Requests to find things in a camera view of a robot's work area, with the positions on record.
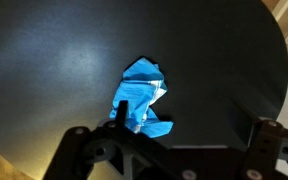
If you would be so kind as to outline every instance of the crumpled blue fabric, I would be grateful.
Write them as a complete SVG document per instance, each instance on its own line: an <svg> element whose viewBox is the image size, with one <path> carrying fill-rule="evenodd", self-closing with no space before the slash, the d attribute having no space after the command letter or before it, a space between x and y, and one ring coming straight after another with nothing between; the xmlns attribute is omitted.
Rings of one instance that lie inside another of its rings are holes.
<svg viewBox="0 0 288 180"><path fill-rule="evenodd" d="M114 100L110 118L116 117L119 102L128 101L128 117L125 126L134 133L144 133L150 138L168 134L173 122L160 121L149 107L167 91L164 76L158 64L146 58L136 61L123 73Z"/></svg>

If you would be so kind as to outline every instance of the bolt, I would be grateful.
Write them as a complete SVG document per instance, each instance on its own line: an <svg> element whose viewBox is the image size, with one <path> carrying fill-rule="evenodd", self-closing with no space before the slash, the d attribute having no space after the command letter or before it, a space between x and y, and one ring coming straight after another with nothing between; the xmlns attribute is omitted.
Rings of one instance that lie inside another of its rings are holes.
<svg viewBox="0 0 288 180"><path fill-rule="evenodd" d="M110 128L115 128L115 127L116 127L116 123L115 123L115 122L110 122L110 123L108 124L108 127L110 127Z"/></svg>
<svg viewBox="0 0 288 180"><path fill-rule="evenodd" d="M185 180L196 180L196 173L189 169L183 171L182 176Z"/></svg>
<svg viewBox="0 0 288 180"><path fill-rule="evenodd" d="M76 134L83 134L84 130L82 128L76 129L75 133Z"/></svg>
<svg viewBox="0 0 288 180"><path fill-rule="evenodd" d="M270 122L268 122L268 124L269 124L270 126L273 126L273 127L276 127L276 126L277 126L276 122L274 122L274 121L270 121Z"/></svg>
<svg viewBox="0 0 288 180"><path fill-rule="evenodd" d="M249 169L246 171L247 177L249 177L252 180L262 180L263 176L260 172L254 169Z"/></svg>

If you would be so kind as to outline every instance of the black circular table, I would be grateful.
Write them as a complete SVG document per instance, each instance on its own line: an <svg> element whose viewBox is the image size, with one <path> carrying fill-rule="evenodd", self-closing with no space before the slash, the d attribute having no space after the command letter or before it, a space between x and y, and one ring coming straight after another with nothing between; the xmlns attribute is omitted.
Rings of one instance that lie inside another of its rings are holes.
<svg viewBox="0 0 288 180"><path fill-rule="evenodd" d="M271 118L283 105L287 52L261 1L0 0L0 153L41 179L68 128L108 117L140 56L169 89L153 105L174 121L165 146L243 148L224 99Z"/></svg>

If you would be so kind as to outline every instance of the blue towel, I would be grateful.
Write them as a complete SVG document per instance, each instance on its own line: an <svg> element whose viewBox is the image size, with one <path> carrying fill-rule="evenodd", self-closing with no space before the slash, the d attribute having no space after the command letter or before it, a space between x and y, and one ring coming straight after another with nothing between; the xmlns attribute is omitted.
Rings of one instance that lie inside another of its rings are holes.
<svg viewBox="0 0 288 180"><path fill-rule="evenodd" d="M168 134L173 122L159 121L149 107L167 91L164 76L157 64L145 58L136 61L123 73L114 100L110 118L115 118L119 102L128 101L125 126L134 133L142 132L150 138Z"/></svg>

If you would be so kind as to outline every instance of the blue cloth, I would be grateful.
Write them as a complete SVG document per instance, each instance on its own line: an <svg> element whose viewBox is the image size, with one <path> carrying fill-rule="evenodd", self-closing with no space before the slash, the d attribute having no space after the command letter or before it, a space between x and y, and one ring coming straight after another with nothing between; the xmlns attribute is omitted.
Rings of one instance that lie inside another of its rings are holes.
<svg viewBox="0 0 288 180"><path fill-rule="evenodd" d="M173 122L159 121L149 107L166 91L164 76L158 65L141 58L123 73L123 80L113 100L110 118L116 117L119 102L127 100L126 127L134 133L142 132L150 138L168 134Z"/></svg>

